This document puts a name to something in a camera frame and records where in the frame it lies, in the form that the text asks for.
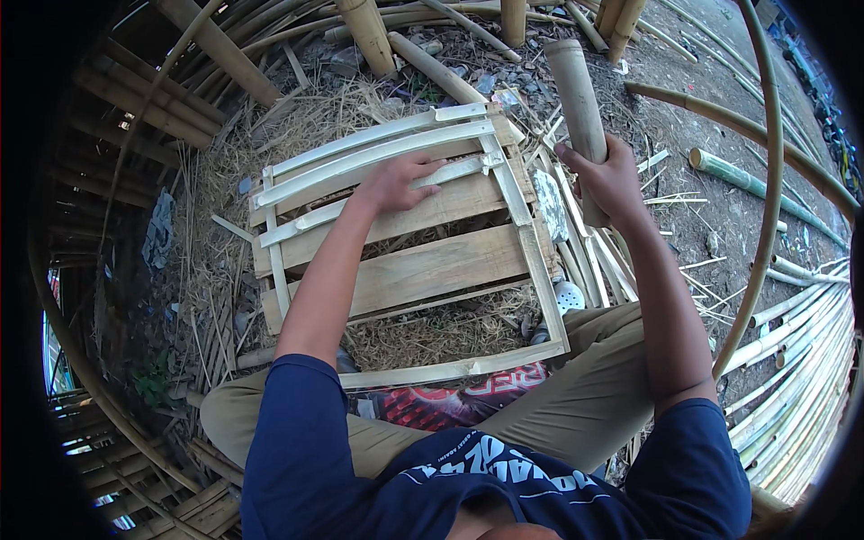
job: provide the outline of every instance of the person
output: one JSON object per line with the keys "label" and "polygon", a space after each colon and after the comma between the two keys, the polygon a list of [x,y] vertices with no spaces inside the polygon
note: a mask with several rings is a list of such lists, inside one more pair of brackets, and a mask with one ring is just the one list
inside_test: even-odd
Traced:
{"label": "person", "polygon": [[[410,182],[441,163],[400,156],[359,185],[304,273],[272,367],[221,385],[201,408],[215,446],[245,467],[245,537],[745,533],[749,485],[717,404],[708,336],[642,202],[631,149],[609,135],[607,145],[601,165],[561,144],[556,153],[627,242],[641,302],[569,311],[571,351],[552,364],[568,361],[472,428],[429,433],[346,413],[336,353],[366,235],[381,213],[434,197],[439,187]],[[584,473],[652,414],[623,491]]]}

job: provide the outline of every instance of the person's right hand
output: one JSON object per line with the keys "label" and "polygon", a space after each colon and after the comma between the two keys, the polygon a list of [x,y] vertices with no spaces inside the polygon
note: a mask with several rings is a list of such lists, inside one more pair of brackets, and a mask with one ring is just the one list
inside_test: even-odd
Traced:
{"label": "person's right hand", "polygon": [[581,190],[587,189],[597,206],[609,216],[613,226],[623,229],[634,220],[643,219],[648,211],[642,201],[632,149],[608,133],[606,145],[609,157],[601,165],[591,163],[562,143],[556,144],[555,153],[579,175],[579,181],[575,184],[576,195],[581,197]]}

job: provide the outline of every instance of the navy blue t-shirt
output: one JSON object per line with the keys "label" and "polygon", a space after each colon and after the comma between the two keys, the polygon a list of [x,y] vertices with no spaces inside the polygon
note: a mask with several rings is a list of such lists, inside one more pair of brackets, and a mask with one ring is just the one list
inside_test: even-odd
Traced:
{"label": "navy blue t-shirt", "polygon": [[750,521],[747,478],[707,399],[658,419],[626,493],[470,428],[434,433],[375,480],[357,478],[346,410],[330,365],[301,354],[276,360],[246,462],[245,538],[444,538],[460,504],[482,494],[562,538],[731,538]]}

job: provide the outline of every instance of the hand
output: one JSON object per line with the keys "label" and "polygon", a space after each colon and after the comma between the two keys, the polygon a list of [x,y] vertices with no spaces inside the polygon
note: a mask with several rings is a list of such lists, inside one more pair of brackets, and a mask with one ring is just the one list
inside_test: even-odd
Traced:
{"label": "hand", "polygon": [[412,152],[383,161],[354,191],[353,197],[371,205],[376,213],[410,210],[420,201],[441,191],[440,186],[411,189],[415,178],[434,173],[445,160],[430,161],[426,152]]}
{"label": "hand", "polygon": [[574,188],[576,195],[581,197],[581,190],[587,189],[597,206],[612,220],[612,224],[624,229],[649,214],[642,201],[632,149],[608,133],[606,145],[609,158],[601,165],[591,163],[564,144],[556,144],[555,153],[579,175]]}

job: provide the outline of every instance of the person's left hand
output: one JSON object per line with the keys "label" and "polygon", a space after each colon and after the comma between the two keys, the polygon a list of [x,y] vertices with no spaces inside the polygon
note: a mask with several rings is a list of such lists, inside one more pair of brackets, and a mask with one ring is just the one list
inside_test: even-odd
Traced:
{"label": "person's left hand", "polygon": [[354,190],[356,197],[376,213],[410,210],[420,201],[441,191],[439,186],[411,189],[411,181],[434,173],[446,160],[432,162],[426,152],[412,152],[381,162]]}

